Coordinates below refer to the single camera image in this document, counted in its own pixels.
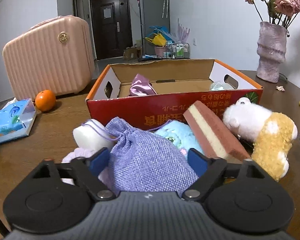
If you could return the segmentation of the white yellow plush dog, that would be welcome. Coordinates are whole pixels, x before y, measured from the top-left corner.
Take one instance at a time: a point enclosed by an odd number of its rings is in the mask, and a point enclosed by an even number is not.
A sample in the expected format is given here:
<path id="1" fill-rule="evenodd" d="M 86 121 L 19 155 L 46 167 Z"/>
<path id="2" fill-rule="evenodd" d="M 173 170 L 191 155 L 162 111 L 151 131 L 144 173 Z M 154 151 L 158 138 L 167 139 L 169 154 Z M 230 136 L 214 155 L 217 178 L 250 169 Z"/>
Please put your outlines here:
<path id="1" fill-rule="evenodd" d="M 298 136 L 291 118 L 242 97 L 225 110 L 223 122 L 232 133 L 253 143 L 251 158 L 275 181 L 287 174 L 287 155 Z"/>

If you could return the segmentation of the blue plush toy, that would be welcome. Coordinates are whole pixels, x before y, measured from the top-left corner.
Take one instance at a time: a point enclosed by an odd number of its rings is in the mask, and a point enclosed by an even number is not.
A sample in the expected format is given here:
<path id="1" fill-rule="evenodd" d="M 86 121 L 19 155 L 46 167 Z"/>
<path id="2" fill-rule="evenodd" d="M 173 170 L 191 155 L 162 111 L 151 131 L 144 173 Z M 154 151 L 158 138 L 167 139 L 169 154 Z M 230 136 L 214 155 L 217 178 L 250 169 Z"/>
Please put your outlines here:
<path id="1" fill-rule="evenodd" d="M 203 153 L 193 131 L 189 125 L 179 122 L 177 120 L 170 121 L 169 123 L 160 127 L 155 134 L 165 137 L 173 143 L 180 152 L 187 158 L 188 151 L 191 148 L 196 149 L 198 152 Z"/>

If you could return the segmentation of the purple drawstring pouch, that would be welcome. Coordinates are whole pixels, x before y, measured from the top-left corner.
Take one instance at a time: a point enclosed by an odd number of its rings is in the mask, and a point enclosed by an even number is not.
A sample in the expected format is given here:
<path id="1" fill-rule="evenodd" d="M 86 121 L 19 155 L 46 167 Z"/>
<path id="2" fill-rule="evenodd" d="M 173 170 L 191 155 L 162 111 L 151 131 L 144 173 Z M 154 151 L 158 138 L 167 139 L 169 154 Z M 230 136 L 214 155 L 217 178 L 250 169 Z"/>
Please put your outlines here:
<path id="1" fill-rule="evenodd" d="M 133 127 L 115 117 L 95 131 L 105 132 L 116 144 L 109 153 L 108 163 L 93 175 L 111 191 L 176 192 L 181 195 L 198 176 L 185 156 L 168 139 L 150 131 Z"/>

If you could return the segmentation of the white plastic bundle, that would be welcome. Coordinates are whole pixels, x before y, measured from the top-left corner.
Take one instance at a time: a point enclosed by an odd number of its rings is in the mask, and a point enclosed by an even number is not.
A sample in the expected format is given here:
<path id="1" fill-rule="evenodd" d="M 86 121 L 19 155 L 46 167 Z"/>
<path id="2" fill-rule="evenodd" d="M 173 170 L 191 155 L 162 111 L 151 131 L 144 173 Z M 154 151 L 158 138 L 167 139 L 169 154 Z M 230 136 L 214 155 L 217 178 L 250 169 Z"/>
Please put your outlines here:
<path id="1" fill-rule="evenodd" d="M 234 90 L 234 87 L 229 83 L 216 81 L 210 85 L 210 91 L 220 91 L 220 90 Z"/>

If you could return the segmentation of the pink satin scrunchie bonnet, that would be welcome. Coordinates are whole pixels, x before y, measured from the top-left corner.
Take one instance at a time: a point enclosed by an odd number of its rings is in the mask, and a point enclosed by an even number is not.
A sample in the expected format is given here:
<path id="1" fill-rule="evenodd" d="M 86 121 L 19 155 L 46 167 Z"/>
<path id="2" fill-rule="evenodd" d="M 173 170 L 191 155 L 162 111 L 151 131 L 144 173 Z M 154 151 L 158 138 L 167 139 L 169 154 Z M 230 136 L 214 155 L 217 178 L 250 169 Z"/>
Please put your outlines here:
<path id="1" fill-rule="evenodd" d="M 129 89 L 129 96 L 157 95 L 148 78 L 136 74 Z"/>

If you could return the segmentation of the fallen rose petal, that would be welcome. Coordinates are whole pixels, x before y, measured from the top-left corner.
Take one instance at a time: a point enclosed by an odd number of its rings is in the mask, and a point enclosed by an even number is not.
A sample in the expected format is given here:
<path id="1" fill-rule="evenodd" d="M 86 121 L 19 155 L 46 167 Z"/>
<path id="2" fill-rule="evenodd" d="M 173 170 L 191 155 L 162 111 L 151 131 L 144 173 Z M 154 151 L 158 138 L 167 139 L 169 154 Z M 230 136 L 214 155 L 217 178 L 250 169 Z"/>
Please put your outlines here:
<path id="1" fill-rule="evenodd" d="M 281 92 L 284 92 L 284 91 L 285 91 L 285 89 L 284 89 L 283 86 L 277 86 L 276 89 L 277 89 L 278 91 L 281 91 Z"/>

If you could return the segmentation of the orange fruit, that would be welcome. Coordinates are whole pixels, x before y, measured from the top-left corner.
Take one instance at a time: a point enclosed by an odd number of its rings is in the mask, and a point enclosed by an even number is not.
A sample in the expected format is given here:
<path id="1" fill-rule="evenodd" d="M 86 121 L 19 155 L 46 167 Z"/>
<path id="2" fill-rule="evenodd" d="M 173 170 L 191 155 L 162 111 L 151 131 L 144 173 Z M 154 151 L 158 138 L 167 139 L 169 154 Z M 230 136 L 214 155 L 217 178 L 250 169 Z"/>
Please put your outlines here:
<path id="1" fill-rule="evenodd" d="M 51 90 L 46 89 L 37 94 L 34 102 L 41 112 L 48 112 L 55 106 L 56 96 Z"/>

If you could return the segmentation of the blue tissue pack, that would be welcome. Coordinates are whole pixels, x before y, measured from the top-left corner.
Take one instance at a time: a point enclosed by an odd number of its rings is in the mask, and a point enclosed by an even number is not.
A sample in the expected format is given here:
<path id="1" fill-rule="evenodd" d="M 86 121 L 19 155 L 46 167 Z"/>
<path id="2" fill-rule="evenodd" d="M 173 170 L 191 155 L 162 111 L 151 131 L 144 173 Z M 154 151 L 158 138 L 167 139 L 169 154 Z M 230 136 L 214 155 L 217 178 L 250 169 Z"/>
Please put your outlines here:
<path id="1" fill-rule="evenodd" d="M 37 111 L 31 99 L 13 99 L 0 110 L 0 144 L 29 136 Z"/>

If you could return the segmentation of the pink textured vase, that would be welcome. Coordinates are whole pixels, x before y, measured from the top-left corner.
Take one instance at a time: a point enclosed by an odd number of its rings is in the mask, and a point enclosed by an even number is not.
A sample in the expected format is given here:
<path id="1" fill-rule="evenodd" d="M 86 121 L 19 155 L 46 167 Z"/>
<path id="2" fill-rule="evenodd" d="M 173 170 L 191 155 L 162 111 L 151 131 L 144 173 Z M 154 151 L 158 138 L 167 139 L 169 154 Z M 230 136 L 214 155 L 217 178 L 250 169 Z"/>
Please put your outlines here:
<path id="1" fill-rule="evenodd" d="M 287 29 L 269 22 L 260 23 L 257 54 L 260 57 L 256 76 L 264 81 L 277 83 L 280 66 L 285 63 Z"/>

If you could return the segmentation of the red cardboard box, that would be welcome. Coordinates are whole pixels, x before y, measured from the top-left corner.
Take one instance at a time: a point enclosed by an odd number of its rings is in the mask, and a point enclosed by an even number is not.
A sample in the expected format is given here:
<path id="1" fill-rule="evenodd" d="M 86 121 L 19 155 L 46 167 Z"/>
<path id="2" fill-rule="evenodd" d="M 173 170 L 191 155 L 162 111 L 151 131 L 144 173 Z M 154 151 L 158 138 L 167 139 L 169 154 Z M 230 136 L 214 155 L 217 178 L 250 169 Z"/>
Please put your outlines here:
<path id="1" fill-rule="evenodd" d="M 157 95 L 129 96 L 136 74 L 148 78 Z M 213 82 L 234 90 L 210 91 Z M 150 129 L 168 120 L 184 121 L 183 113 L 196 101 L 222 117 L 225 109 L 247 96 L 259 103 L 263 87 L 217 59 L 183 59 L 109 64 L 86 97 L 90 116 L 106 125 L 119 117 L 134 127 Z"/>

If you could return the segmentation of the pink ribbed suitcase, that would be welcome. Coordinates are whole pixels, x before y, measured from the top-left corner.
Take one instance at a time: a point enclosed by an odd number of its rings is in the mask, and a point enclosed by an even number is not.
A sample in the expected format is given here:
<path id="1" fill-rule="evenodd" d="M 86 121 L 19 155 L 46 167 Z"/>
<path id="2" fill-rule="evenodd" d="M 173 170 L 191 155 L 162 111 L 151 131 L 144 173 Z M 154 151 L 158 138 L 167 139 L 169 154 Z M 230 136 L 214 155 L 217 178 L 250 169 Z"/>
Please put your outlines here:
<path id="1" fill-rule="evenodd" d="M 2 50 L 16 99 L 35 99 L 42 90 L 78 93 L 95 70 L 90 28 L 82 18 L 58 16 L 7 42 Z"/>

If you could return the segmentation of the cardboard box on floor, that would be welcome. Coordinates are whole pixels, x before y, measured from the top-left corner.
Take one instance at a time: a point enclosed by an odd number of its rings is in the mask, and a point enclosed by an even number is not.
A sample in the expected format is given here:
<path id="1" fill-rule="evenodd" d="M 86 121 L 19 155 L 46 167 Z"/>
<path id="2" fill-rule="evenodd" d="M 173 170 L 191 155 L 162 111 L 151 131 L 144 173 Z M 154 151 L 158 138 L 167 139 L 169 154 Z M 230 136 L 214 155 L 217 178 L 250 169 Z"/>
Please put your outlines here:
<path id="1" fill-rule="evenodd" d="M 141 47 L 130 47 L 123 51 L 123 58 L 127 61 L 139 60 L 142 58 L 142 48 Z"/>

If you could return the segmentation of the blue yellow bags pile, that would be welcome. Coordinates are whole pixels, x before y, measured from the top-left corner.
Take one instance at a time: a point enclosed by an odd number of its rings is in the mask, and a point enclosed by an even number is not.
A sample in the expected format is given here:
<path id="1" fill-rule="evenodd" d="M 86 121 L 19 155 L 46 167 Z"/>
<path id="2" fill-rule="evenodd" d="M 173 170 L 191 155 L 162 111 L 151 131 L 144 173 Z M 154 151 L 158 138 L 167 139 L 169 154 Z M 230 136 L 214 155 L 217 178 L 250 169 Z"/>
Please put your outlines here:
<path id="1" fill-rule="evenodd" d="M 150 26 L 153 30 L 145 40 L 157 47 L 165 47 L 167 41 L 172 41 L 170 33 L 165 26 Z"/>

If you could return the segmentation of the dark entrance door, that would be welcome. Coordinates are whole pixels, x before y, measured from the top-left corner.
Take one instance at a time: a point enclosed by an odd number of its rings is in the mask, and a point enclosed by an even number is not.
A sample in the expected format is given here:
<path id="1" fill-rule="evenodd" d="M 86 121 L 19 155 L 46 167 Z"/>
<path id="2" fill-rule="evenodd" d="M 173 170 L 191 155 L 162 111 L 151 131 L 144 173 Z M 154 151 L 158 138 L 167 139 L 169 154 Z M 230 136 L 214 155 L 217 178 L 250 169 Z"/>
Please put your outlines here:
<path id="1" fill-rule="evenodd" d="M 122 57 L 133 45 L 129 0 L 90 0 L 98 60 Z"/>

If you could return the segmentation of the hanging umbrella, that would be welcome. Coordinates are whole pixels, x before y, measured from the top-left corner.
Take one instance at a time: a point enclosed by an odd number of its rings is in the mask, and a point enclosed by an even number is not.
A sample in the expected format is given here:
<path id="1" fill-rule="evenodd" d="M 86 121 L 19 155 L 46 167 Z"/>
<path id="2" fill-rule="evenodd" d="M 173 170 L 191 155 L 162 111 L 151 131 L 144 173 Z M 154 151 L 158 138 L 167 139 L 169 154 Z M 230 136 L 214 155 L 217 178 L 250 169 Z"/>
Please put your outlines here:
<path id="1" fill-rule="evenodd" d="M 164 0 L 163 6 L 162 6 L 162 18 L 168 18 L 168 13 L 169 13 L 169 2 L 170 0 Z"/>

